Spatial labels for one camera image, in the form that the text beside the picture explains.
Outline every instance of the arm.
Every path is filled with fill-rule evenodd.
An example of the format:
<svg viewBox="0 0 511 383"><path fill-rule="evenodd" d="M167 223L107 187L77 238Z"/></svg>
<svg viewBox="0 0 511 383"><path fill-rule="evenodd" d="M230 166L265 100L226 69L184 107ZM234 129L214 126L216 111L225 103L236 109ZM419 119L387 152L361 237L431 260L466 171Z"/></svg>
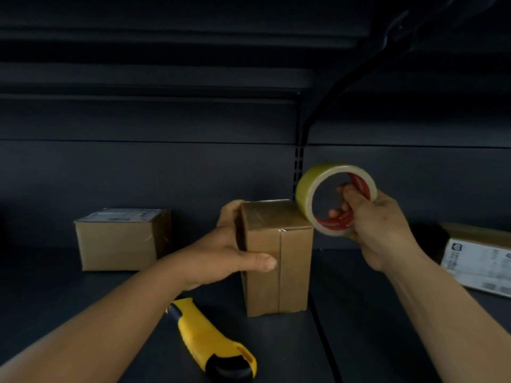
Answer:
<svg viewBox="0 0 511 383"><path fill-rule="evenodd" d="M234 220L241 203L222 208L213 232L137 273L8 361L0 382L117 381L181 291L239 270L272 270L270 255L238 250Z"/></svg>
<svg viewBox="0 0 511 383"><path fill-rule="evenodd" d="M397 202L379 193L370 203L352 185L338 191L355 215L351 238L393 285L442 381L511 381L511 335L420 249Z"/></svg>

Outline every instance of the hand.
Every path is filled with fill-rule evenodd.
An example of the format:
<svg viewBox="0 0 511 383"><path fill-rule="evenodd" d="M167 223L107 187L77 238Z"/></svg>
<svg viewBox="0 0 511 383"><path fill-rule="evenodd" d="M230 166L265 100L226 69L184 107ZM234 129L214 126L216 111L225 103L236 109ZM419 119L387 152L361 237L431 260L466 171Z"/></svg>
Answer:
<svg viewBox="0 0 511 383"><path fill-rule="evenodd" d="M360 244L362 255L371 268L385 271L393 257L418 247L394 199L378 191L377 199L371 203L352 184L342 185L336 191L344 196L340 209L343 212L352 209L354 213L354 231L348 238ZM330 218L339 216L341 210L330 210Z"/></svg>
<svg viewBox="0 0 511 383"><path fill-rule="evenodd" d="M194 244L171 255L184 276L184 288L220 281L237 271L275 269L270 254L241 251L236 242L236 220L243 200L233 200L220 211L217 227Z"/></svg>

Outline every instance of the tape roll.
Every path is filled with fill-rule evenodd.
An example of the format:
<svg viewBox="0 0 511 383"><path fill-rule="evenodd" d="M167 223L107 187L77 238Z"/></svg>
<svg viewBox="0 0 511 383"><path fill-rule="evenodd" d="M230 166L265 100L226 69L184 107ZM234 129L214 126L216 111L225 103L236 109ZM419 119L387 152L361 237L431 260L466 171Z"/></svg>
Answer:
<svg viewBox="0 0 511 383"><path fill-rule="evenodd" d="M316 230L330 236L346 235L353 225L353 211L344 212L337 218L317 218L312 212L312 201L317 187L327 178L338 173L347 173L353 185L372 202L377 190L369 173L354 165L321 164L310 168L302 176L296 187L296 202L303 215Z"/></svg>

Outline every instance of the fingernail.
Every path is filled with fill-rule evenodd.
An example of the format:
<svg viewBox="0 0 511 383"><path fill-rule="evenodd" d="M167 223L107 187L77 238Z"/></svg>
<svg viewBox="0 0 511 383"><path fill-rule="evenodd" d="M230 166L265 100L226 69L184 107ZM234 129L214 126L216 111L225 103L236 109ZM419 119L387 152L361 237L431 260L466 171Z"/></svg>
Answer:
<svg viewBox="0 0 511 383"><path fill-rule="evenodd" d="M277 266L277 260L273 258L270 254L264 254L264 256L265 256L263 264L264 270L268 272L270 270L275 269L275 267Z"/></svg>

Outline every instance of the yellow box cutter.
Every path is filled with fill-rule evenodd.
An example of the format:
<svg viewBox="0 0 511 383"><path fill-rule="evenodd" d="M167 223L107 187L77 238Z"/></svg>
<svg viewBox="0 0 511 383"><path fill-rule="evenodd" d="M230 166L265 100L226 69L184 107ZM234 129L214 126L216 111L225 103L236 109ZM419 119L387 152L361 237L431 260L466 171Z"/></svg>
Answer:
<svg viewBox="0 0 511 383"><path fill-rule="evenodd" d="M256 358L242 344L222 335L192 298L175 300L167 314L177 322L188 351L213 381L246 382L255 377Z"/></svg>

